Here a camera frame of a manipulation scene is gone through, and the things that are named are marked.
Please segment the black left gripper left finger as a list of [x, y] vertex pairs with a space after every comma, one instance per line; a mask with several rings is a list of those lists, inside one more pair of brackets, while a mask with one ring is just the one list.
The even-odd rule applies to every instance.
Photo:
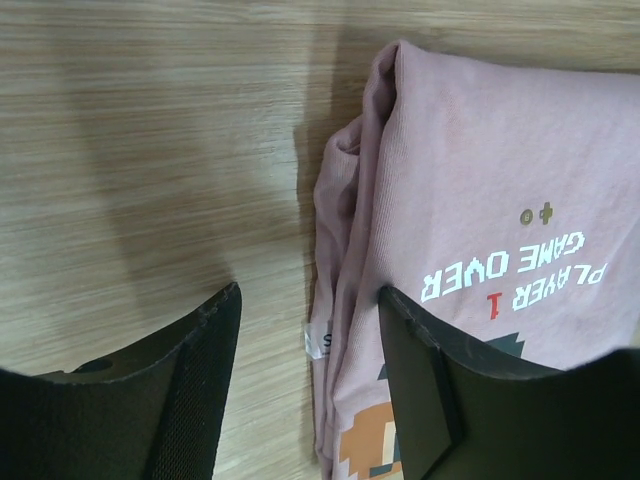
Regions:
[[236, 352], [231, 283], [194, 311], [70, 372], [1, 373], [5, 479], [209, 479]]

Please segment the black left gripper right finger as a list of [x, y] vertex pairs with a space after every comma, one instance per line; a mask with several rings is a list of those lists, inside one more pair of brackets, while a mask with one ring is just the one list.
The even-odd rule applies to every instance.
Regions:
[[379, 294], [397, 441], [408, 479], [635, 479], [639, 352], [568, 371], [504, 353], [404, 293]]

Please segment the dusty pink t shirt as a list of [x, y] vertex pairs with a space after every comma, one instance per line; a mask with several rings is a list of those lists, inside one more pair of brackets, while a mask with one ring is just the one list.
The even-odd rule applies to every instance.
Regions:
[[362, 114], [328, 142], [314, 203], [306, 345], [327, 479], [408, 479], [380, 332], [385, 287], [555, 370], [637, 349], [635, 75], [395, 42], [373, 64]]

